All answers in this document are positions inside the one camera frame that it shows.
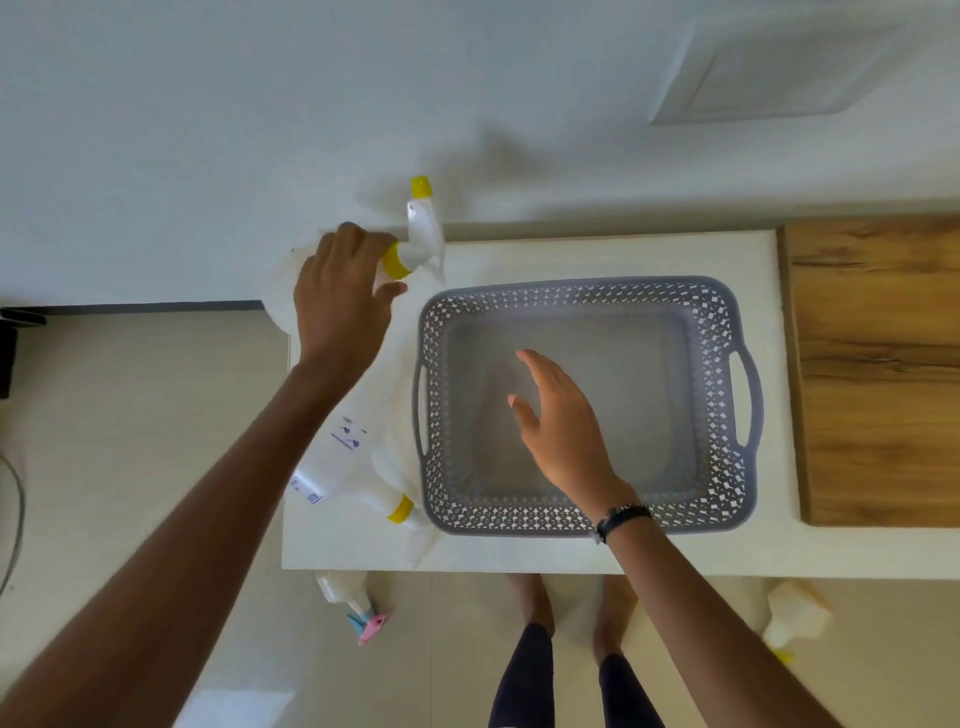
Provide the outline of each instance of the bare foot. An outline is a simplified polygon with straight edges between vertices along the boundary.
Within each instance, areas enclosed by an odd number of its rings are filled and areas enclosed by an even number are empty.
[[[620,645],[638,601],[626,576],[603,577],[603,601],[593,627],[593,659],[598,666],[608,655],[623,654]]]
[[[542,624],[553,637],[553,607],[550,606],[550,595],[546,592],[543,577],[538,573],[508,573],[507,580],[516,591],[516,599],[527,624],[532,621]]]

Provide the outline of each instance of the wooden board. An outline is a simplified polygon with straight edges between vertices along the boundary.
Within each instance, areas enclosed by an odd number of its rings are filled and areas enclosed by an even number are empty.
[[[960,526],[960,216],[779,240],[804,520]]]

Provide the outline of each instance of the leg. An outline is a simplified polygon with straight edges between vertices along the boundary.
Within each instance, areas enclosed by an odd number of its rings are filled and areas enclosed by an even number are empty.
[[[553,728],[553,609],[539,574],[510,574],[527,626],[493,700],[490,728]]]
[[[593,629],[593,657],[600,667],[607,728],[663,728],[620,646],[636,603],[626,576],[604,576],[603,602]]]

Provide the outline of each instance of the wristwatch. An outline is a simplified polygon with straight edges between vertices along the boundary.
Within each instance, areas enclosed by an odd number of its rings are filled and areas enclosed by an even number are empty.
[[[617,508],[611,508],[607,511],[607,517],[597,523],[596,529],[593,531],[593,540],[597,544],[605,544],[607,537],[610,536],[615,528],[623,525],[627,521],[639,518],[653,518],[650,509],[642,503],[627,503]]]

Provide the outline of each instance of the black cable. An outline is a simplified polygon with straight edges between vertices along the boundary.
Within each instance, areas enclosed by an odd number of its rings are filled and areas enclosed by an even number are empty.
[[[13,570],[16,569],[17,559],[20,558],[20,546],[23,544],[23,522],[27,516],[27,494],[23,490],[23,482],[20,480],[20,473],[2,453],[0,453],[0,462],[7,466],[7,470],[13,475],[13,483],[16,485],[16,495],[19,501],[19,513],[16,517],[16,535],[13,537],[13,552],[10,555],[10,562],[7,564],[7,571],[3,575],[3,581],[0,582],[0,596],[3,596],[7,589],[7,582],[13,576]]]

